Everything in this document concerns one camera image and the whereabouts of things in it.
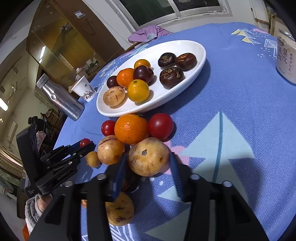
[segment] oval plate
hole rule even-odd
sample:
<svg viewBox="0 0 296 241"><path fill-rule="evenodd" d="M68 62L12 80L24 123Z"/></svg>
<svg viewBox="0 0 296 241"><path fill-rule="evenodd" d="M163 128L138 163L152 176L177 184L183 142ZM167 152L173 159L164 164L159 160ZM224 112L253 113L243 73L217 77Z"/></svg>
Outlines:
<svg viewBox="0 0 296 241"><path fill-rule="evenodd" d="M159 81L161 68L158 66L157 62L160 56L166 52L174 53L177 57L183 53L193 53L197 59L197 65L193 69L184 71L185 79L171 89L166 89ZM176 40L157 44L131 57L117 68L112 75L117 75L122 69L133 68L135 62L139 59L146 59L150 62L156 78L156 81L149 86L150 96L144 102L134 103L127 98L126 93L126 98L120 105L109 107L103 102L103 95L108 90L107 84L104 83L96 100L96 107L102 115L119 117L125 114L147 112L175 98L199 75L205 64L206 51L201 44L190 40Z"/></svg>

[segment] table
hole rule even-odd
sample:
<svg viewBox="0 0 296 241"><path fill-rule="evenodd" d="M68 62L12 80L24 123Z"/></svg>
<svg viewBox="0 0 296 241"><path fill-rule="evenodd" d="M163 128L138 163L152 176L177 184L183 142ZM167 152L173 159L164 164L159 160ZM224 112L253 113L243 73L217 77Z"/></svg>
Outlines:
<svg viewBox="0 0 296 241"><path fill-rule="evenodd" d="M187 39L201 43L207 61L183 93L146 113L170 114L176 133L166 143L194 173L209 181L231 181L261 222L270 241L283 234L296 213L296 87L275 68L276 39L246 23L208 24L163 36L113 60L96 75L102 86L125 60L150 46ZM108 118L96 109L96 97L85 104L76 121L67 119L56 147L82 138L98 143ZM75 183L103 173L82 159ZM170 171L142 178L131 194L133 222L110 226L114 240L183 240L189 204L180 202ZM87 240L86 210L82 208L82 238Z"/></svg>

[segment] white can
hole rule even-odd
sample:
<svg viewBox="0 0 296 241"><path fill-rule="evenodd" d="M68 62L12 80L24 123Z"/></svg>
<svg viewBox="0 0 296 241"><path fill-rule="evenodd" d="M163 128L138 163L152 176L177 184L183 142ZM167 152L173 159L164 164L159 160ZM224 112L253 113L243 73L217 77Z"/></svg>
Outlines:
<svg viewBox="0 0 296 241"><path fill-rule="evenodd" d="M95 96L95 90L84 76L76 82L76 84L72 87L71 90L87 102L91 101Z"/></svg>
<svg viewBox="0 0 296 241"><path fill-rule="evenodd" d="M279 29L276 68L290 82L296 84L296 42L292 35Z"/></svg>

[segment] silver bolt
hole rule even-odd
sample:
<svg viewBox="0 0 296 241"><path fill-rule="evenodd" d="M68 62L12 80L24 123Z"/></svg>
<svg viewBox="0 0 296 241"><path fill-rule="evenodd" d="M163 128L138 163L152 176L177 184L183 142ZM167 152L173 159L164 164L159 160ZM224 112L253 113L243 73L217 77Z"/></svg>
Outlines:
<svg viewBox="0 0 296 241"><path fill-rule="evenodd" d="M224 187L227 187L227 188L232 186L232 182L230 182L230 181L224 181L222 184Z"/></svg>
<svg viewBox="0 0 296 241"><path fill-rule="evenodd" d="M74 182L72 182L72 181L65 182L65 187L67 187L67 188L72 187L73 185L74 185Z"/></svg>
<svg viewBox="0 0 296 241"><path fill-rule="evenodd" d="M98 179L98 180L103 180L103 179L105 179L107 176L104 174L104 173L101 173L101 174L99 174L99 175L97 175L96 176L96 178Z"/></svg>
<svg viewBox="0 0 296 241"><path fill-rule="evenodd" d="M190 175L190 179L192 179L192 180L198 180L198 179L200 179L200 176L198 174L191 174Z"/></svg>

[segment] metal water bottle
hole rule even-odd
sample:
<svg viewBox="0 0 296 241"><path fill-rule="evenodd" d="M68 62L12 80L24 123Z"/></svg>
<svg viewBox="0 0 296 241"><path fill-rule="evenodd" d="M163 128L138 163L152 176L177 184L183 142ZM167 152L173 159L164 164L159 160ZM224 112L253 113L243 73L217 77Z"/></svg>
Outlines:
<svg viewBox="0 0 296 241"><path fill-rule="evenodd" d="M41 89L60 111L76 121L84 111L84 105L72 97L62 86L52 82L46 74L37 81L36 86Z"/></svg>

